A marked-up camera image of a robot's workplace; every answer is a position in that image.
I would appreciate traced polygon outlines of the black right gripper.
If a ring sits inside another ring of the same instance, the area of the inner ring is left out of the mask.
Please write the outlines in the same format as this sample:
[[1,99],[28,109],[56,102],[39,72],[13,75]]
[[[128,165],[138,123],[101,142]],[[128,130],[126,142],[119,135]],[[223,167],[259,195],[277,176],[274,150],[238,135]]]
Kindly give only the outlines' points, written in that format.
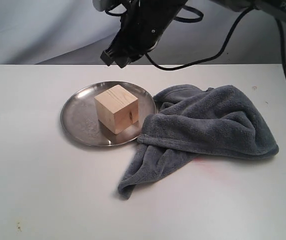
[[100,59],[120,68],[155,48],[165,29],[185,5],[185,0],[134,0],[121,17],[120,30]]

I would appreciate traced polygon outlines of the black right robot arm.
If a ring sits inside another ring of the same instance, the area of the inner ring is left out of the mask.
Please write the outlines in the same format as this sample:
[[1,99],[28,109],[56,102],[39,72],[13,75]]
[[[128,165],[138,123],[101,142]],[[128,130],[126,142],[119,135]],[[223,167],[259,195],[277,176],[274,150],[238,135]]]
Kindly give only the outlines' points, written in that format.
[[[172,21],[181,23],[198,23],[204,14],[186,5],[185,0],[96,0],[93,6],[99,12],[115,16],[111,11],[122,5],[125,11],[118,14],[120,30],[105,49],[100,58],[107,65],[116,63],[120,68],[146,58],[154,66],[156,63],[148,55],[158,44],[161,36]],[[273,16],[277,25],[286,23],[286,0],[218,0],[224,6],[240,15],[229,30],[220,51],[212,56],[179,66],[179,69],[206,63],[217,59],[225,51],[228,42],[241,19],[252,10],[261,10]]]

